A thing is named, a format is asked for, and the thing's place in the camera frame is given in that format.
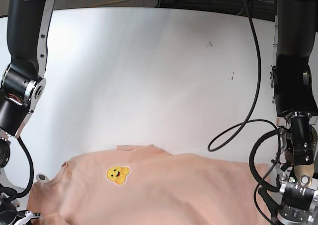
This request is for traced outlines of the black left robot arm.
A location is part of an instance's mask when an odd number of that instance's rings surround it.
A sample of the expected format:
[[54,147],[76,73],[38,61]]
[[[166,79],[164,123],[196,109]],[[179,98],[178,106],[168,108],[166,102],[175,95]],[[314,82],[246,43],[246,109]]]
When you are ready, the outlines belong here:
[[[271,88],[276,107],[273,130],[254,144],[249,168],[272,225],[315,225],[318,222],[318,106],[312,90],[309,59],[316,29],[318,0],[275,0],[274,64]],[[259,146],[276,136],[272,161],[276,185],[259,175],[254,157]]]

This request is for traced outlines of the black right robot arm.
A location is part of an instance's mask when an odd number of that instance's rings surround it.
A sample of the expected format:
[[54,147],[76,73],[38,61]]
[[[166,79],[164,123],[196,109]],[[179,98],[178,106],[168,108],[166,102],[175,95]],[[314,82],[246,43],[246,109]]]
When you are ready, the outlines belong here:
[[20,134],[44,91],[47,38],[55,0],[9,0],[7,46],[10,63],[0,79],[0,167],[10,157],[9,137]]

